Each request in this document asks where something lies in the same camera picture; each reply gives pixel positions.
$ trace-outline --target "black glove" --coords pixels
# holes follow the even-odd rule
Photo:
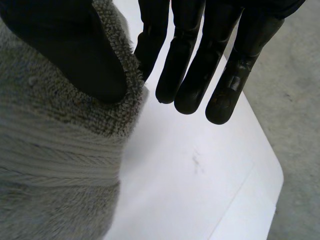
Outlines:
[[[125,73],[93,0],[0,0],[0,16],[80,91],[106,103],[127,92]]]
[[[143,32],[135,55],[146,81],[164,43],[168,27],[169,0],[139,0]],[[208,88],[240,19],[233,51],[207,105],[206,117],[214,124],[227,122],[264,45],[273,37],[284,18],[304,0],[172,0],[174,38],[155,95],[183,114],[194,113]],[[204,12],[199,49],[185,76],[195,47]]]

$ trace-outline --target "white surface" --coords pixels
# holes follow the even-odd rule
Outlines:
[[[115,2],[136,44],[143,27],[138,0]],[[243,94],[228,123],[206,120],[225,58],[195,114],[156,100],[174,32],[171,13],[169,22],[147,83],[149,99],[125,151],[120,199],[105,240],[265,240],[283,183],[279,162]]]

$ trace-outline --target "towel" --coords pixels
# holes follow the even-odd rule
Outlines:
[[[105,104],[78,91],[0,21],[0,238],[98,240],[111,227],[124,146],[148,91],[110,0],[95,0],[125,71]]]

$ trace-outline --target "concrete floor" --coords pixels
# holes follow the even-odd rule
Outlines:
[[[309,0],[285,20],[244,90],[284,173],[268,240],[320,239],[319,14]]]

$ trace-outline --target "stain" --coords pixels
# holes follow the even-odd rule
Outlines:
[[[288,93],[285,93],[284,97],[287,98],[290,102],[293,102],[291,96]]]
[[[199,156],[201,154],[198,152],[198,150],[195,148],[192,156],[192,161],[194,162],[194,173],[198,174],[198,171],[200,170],[202,173],[205,172],[205,170],[201,167],[201,164],[198,160]]]

